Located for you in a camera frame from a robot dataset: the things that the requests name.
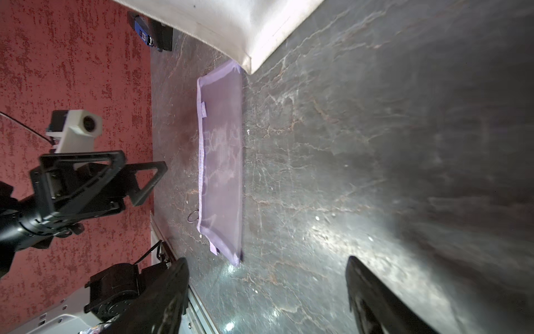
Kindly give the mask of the black stapler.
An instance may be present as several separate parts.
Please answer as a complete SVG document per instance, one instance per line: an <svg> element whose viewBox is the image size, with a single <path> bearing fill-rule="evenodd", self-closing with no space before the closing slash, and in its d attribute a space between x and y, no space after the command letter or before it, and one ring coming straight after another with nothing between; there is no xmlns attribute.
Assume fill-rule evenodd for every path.
<svg viewBox="0 0 534 334"><path fill-rule="evenodd" d="M172 51L173 28L158 21L151 21L154 44L158 51Z"/></svg>

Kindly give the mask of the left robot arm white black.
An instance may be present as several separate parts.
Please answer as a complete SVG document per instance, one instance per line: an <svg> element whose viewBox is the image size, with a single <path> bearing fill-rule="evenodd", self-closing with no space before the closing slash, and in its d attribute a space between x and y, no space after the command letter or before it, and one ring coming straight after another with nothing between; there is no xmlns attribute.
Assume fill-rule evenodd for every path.
<svg viewBox="0 0 534 334"><path fill-rule="evenodd" d="M128 197L142 205L163 178L163 161L128 164L121 150L98 153L44 154L29 176L34 193L22 200L1 183L1 275L15 253L48 249L54 238L79 235L82 221L119 214Z"/></svg>

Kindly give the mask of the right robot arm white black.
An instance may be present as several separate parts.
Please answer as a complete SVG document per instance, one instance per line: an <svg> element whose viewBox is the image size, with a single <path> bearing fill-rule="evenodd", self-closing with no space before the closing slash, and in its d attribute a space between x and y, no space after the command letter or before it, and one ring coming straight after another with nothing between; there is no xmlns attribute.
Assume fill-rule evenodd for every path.
<svg viewBox="0 0 534 334"><path fill-rule="evenodd" d="M152 256L152 266L143 270L137 263L111 266L14 333L101 333L177 262L162 240L145 255ZM355 256L348 259L346 282L359 333L434 333Z"/></svg>

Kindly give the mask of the blue stapler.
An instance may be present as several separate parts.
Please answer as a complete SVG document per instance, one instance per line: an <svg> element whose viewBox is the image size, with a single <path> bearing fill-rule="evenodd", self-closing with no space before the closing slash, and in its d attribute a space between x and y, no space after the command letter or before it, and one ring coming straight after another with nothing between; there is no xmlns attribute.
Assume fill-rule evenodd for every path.
<svg viewBox="0 0 534 334"><path fill-rule="evenodd" d="M149 27L147 26L147 24L145 23L145 21L139 14L128 11L127 19L128 19L130 27L134 30L134 32L140 37L140 39L148 47L156 47L155 41L151 35Z"/></svg>

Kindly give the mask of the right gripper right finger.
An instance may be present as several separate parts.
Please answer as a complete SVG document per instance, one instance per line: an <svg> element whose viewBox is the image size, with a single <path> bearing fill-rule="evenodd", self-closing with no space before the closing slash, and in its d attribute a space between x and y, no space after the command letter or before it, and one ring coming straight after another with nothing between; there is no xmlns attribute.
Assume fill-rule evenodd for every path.
<svg viewBox="0 0 534 334"><path fill-rule="evenodd" d="M350 311L360 333L435 333L357 257L346 265Z"/></svg>

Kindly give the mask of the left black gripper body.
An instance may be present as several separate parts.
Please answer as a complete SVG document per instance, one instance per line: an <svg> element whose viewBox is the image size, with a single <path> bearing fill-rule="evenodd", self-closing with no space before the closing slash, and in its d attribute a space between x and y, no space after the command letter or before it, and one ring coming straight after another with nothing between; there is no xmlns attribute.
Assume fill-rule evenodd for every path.
<svg viewBox="0 0 534 334"><path fill-rule="evenodd" d="M143 205L168 167L163 161L129 164L121 150L44 154L30 172L34 195L28 204L33 228L67 228Z"/></svg>

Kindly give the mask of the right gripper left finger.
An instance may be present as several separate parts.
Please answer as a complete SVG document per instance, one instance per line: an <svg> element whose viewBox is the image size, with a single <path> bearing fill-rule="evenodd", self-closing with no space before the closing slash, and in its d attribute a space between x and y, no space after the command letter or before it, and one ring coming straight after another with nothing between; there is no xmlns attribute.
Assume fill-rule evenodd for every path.
<svg viewBox="0 0 534 334"><path fill-rule="evenodd" d="M179 333L189 278L188 262L181 257L102 333Z"/></svg>

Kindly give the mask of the white canvas Doraemon tote bag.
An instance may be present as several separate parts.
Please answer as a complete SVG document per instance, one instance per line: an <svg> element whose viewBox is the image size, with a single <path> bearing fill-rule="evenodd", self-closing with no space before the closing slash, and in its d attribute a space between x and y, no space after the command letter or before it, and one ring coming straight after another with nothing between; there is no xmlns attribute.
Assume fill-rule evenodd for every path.
<svg viewBox="0 0 534 334"><path fill-rule="evenodd" d="M118 0L236 61L249 75L322 4L320 0Z"/></svg>

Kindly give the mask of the aluminium front rail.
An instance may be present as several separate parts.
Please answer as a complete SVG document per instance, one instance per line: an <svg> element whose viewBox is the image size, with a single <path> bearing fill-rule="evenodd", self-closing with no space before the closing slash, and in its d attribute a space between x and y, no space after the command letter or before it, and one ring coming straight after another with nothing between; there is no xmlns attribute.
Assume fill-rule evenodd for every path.
<svg viewBox="0 0 534 334"><path fill-rule="evenodd" d="M190 273L185 258L178 258L158 227L154 214L150 215L152 264L165 267L167 273L158 289L164 307L157 317L154 333L217 333L206 307L189 282Z"/></svg>

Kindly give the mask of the purple mesh pouch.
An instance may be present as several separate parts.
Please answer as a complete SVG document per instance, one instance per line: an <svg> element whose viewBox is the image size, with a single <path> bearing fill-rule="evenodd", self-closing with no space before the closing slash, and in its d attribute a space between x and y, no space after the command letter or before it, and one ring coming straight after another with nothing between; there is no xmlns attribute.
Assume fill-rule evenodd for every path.
<svg viewBox="0 0 534 334"><path fill-rule="evenodd" d="M227 61L197 80L198 221L213 254L242 259L243 69Z"/></svg>

